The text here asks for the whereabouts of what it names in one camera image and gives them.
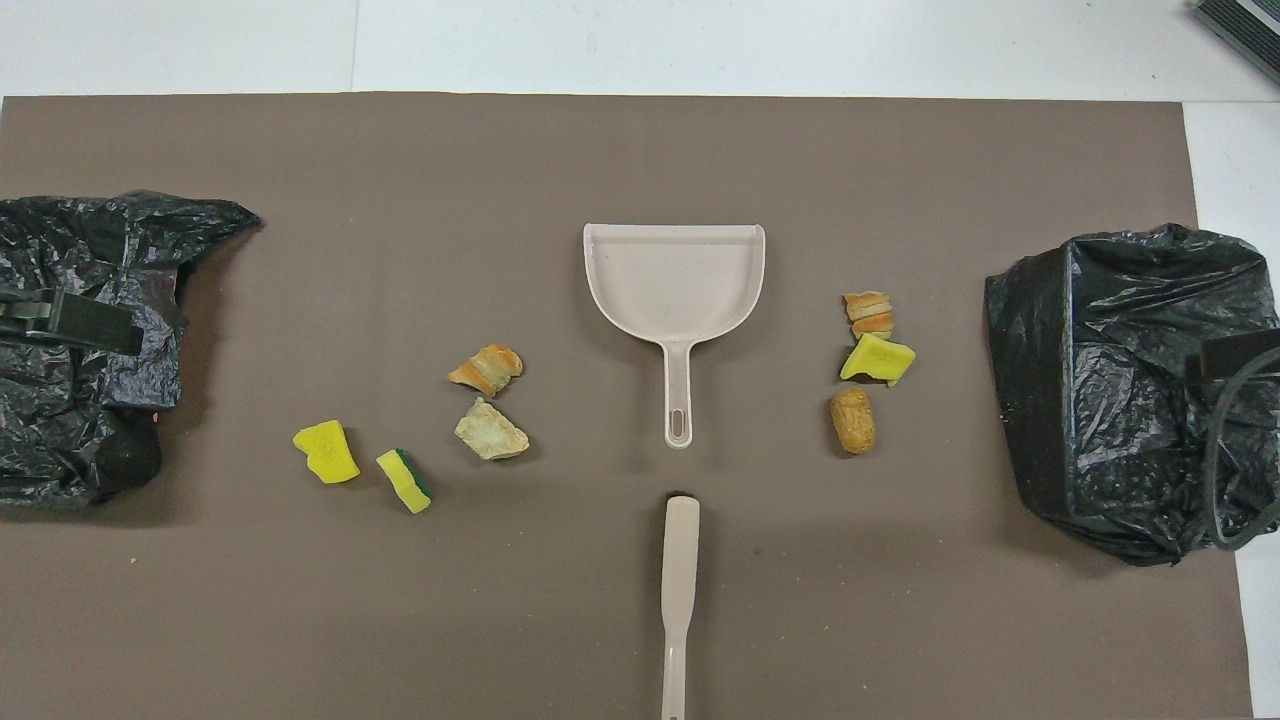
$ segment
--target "black wire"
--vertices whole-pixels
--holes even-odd
[[[1217,516],[1217,456],[1220,451],[1219,443],[1222,439],[1222,428],[1226,424],[1226,411],[1235,400],[1236,393],[1244,387],[1244,383],[1256,379],[1258,370],[1276,360],[1280,360],[1280,347],[1267,350],[1245,363],[1243,368],[1231,375],[1231,379],[1226,380],[1226,384],[1222,387],[1222,395],[1217,398],[1217,405],[1210,415],[1208,436],[1204,439],[1202,491],[1204,493],[1204,512],[1210,525],[1213,528],[1213,534],[1210,539],[1222,550],[1239,550],[1244,547],[1247,542],[1266,532],[1271,527],[1271,523],[1280,520],[1280,500],[1266,506],[1258,512],[1257,518],[1231,537],[1222,534],[1222,523]]]

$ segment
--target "black clip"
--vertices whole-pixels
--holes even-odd
[[[142,352],[142,328],[127,307],[61,288],[35,291],[0,286],[0,341],[72,345],[122,355]]]
[[[1268,350],[1280,347],[1280,331],[1216,337],[1201,343],[1199,355],[1187,357],[1187,382],[1203,384],[1224,380],[1240,370],[1249,360]],[[1280,374],[1280,363],[1271,363],[1257,375]]]

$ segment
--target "food scrap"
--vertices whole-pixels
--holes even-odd
[[[831,421],[836,424],[840,447],[861,455],[876,446],[872,401],[860,387],[849,388],[831,401]]]
[[[515,457],[529,450],[529,436],[479,397],[466,416],[458,420],[453,434],[485,460]]]
[[[864,334],[888,340],[893,334],[893,305],[887,292],[846,293],[845,314],[852,323],[854,340],[861,340]]]
[[[525,363],[516,351],[498,343],[492,343],[471,356],[449,373],[449,380],[471,386],[489,397],[507,387],[511,378],[525,372]]]

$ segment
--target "black garbage bag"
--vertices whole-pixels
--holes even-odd
[[[987,278],[986,306],[1005,438],[1032,512],[1156,565],[1213,544],[1215,523],[1230,537],[1275,509],[1277,380],[1228,397],[1206,468],[1224,383],[1187,377],[1202,341],[1280,325],[1251,245],[1174,224],[1082,236]]]
[[[154,415],[182,393],[178,284],[200,255],[260,223],[234,202],[145,191],[0,200],[0,284],[127,307],[142,328],[137,356],[0,345],[0,505],[84,507],[159,473]]]

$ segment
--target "white table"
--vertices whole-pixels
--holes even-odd
[[[0,101],[369,90],[1180,101],[1201,225],[1280,266],[1280,86],[1183,0],[0,4]],[[1236,560],[1280,716],[1280,537]]]

